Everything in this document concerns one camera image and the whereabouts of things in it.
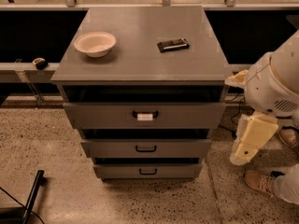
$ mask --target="speckled floor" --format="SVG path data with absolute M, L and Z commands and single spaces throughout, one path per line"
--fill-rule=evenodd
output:
M 285 172 L 298 162 L 276 136 L 251 163 L 234 166 L 229 162 L 233 138 L 219 128 L 194 180 L 102 182 L 59 104 L 35 109 L 34 102 L 16 106 L 10 101 L 0 107 L 0 186 L 25 203 L 36 171 L 45 170 L 48 181 L 34 207 L 45 223 L 299 222 L 297 205 L 252 190 L 242 180 L 247 169 Z M 228 107 L 221 124 L 233 127 L 230 117 L 236 112 Z M 281 119 L 279 124 L 291 121 Z M 2 192 L 0 201 L 0 207 L 16 206 Z M 32 217 L 30 223 L 40 222 Z

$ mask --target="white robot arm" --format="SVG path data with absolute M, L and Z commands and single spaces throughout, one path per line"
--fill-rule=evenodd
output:
M 299 127 L 299 31 L 274 52 L 267 52 L 245 75 L 245 101 L 254 110 L 241 118 L 231 162 L 249 162 L 278 129 L 278 117 Z

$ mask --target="shoe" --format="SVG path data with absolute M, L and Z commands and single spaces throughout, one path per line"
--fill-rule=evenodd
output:
M 273 181 L 275 178 L 273 176 L 261 175 L 256 171 L 247 170 L 244 173 L 243 179 L 252 189 L 267 193 L 271 197 L 275 196 L 273 191 Z
M 282 127 L 278 132 L 281 142 L 292 149 L 299 156 L 299 134 L 298 130 L 293 127 Z

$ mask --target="gray drawer cabinet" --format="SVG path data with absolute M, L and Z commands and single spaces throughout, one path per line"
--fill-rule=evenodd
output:
M 103 58 L 75 51 L 93 31 L 117 38 Z M 160 53 L 178 37 L 190 48 Z M 201 7 L 91 7 L 51 81 L 97 177 L 196 178 L 231 74 Z

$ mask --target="bowl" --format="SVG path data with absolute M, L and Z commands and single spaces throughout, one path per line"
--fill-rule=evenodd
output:
M 116 38 L 113 34 L 93 32 L 78 37 L 74 45 L 76 50 L 89 57 L 97 58 L 105 56 L 115 44 Z

